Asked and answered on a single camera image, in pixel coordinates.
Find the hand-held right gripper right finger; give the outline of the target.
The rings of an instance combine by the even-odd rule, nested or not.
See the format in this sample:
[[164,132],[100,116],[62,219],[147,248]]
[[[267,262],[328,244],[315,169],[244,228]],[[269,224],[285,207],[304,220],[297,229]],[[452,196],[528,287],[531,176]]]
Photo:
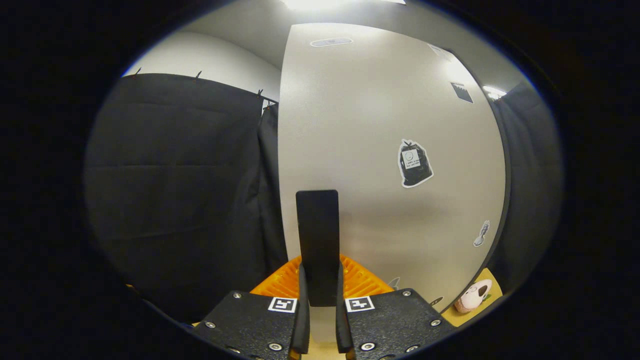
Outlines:
[[393,288],[345,255],[336,300],[337,347],[348,360],[407,360],[456,331],[416,290]]

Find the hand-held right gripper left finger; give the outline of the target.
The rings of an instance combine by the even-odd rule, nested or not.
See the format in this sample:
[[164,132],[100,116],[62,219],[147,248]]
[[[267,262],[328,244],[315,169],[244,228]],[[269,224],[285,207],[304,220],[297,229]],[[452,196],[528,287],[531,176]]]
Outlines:
[[243,360],[299,360],[310,342],[310,305],[300,256],[251,291],[231,291],[194,326],[202,340]]

